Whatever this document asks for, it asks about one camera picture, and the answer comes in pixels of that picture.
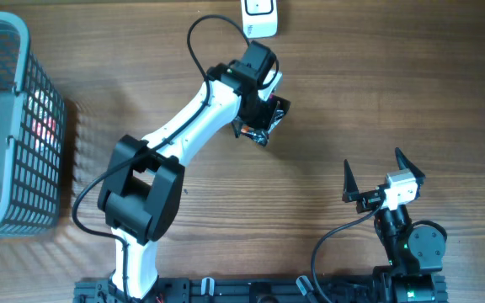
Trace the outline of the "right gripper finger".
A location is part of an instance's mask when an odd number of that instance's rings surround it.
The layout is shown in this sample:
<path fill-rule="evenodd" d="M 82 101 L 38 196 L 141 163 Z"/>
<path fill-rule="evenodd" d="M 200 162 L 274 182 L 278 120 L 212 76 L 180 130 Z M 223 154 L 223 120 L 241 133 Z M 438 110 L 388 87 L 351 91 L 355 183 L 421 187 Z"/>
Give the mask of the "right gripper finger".
<path fill-rule="evenodd" d="M 397 160 L 397 165 L 401 170 L 409 169 L 410 172 L 415 177 L 417 183 L 424 182 L 425 174 L 417 166 L 415 166 L 410 160 L 408 160 L 408 158 L 403 154 L 403 152 L 399 147 L 395 148 L 395 157 Z"/>
<path fill-rule="evenodd" d="M 355 181 L 353 172 L 347 159 L 344 160 L 344 186 L 342 201 L 345 203 L 356 201 L 360 192 Z"/>

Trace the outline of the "black red snack wrapper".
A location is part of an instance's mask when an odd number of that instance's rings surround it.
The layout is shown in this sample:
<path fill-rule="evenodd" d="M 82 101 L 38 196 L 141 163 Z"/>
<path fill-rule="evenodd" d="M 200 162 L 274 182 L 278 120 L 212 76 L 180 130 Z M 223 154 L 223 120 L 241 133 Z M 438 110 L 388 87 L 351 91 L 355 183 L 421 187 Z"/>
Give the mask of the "black red snack wrapper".
<path fill-rule="evenodd" d="M 291 102 L 287 99 L 271 95 L 266 101 L 261 101 L 258 115 L 253 120 L 242 120 L 236 117 L 231 122 L 236 138 L 245 136 L 261 146 L 267 146 L 273 129 L 285 118 Z"/>

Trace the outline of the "red white small carton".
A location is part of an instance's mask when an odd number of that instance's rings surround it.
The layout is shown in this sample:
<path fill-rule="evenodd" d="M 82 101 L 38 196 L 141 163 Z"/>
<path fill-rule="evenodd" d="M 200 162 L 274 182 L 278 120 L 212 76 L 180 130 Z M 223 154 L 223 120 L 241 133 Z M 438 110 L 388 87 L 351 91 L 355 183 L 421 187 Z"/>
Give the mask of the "red white small carton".
<path fill-rule="evenodd" d="M 33 112 L 30 129 L 35 138 L 35 150 L 44 152 L 48 149 L 57 148 L 57 109 L 42 90 L 37 89 L 32 97 L 29 97 L 28 108 Z"/>

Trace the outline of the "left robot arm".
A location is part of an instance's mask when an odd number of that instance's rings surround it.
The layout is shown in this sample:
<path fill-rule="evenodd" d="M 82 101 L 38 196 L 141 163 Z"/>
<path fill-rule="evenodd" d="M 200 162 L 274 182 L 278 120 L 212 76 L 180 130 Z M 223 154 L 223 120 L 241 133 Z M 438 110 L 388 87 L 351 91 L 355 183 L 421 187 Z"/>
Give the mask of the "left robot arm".
<path fill-rule="evenodd" d="M 194 98 L 162 128 L 115 145 L 98 199 L 118 244 L 108 294 L 118 302 L 147 298 L 158 279 L 157 242 L 179 211 L 185 169 L 225 125 L 267 145 L 288 102 L 274 94 L 282 78 L 276 54 L 252 41 L 239 60 L 205 73 Z"/>

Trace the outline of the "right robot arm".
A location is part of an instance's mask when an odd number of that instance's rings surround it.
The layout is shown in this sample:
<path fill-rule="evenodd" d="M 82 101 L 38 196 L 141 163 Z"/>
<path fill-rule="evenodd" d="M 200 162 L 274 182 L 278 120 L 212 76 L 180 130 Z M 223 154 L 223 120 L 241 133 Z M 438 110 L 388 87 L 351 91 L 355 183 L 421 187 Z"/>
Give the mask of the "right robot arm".
<path fill-rule="evenodd" d="M 383 184 L 359 191 L 354 174 L 344 162 L 342 200 L 355 202 L 359 214 L 369 212 L 389 264 L 376 266 L 369 277 L 369 302 L 442 303 L 449 299 L 443 269 L 448 235 L 433 221 L 413 221 L 407 205 L 420 197 L 425 174 L 395 149 L 398 170 Z"/>

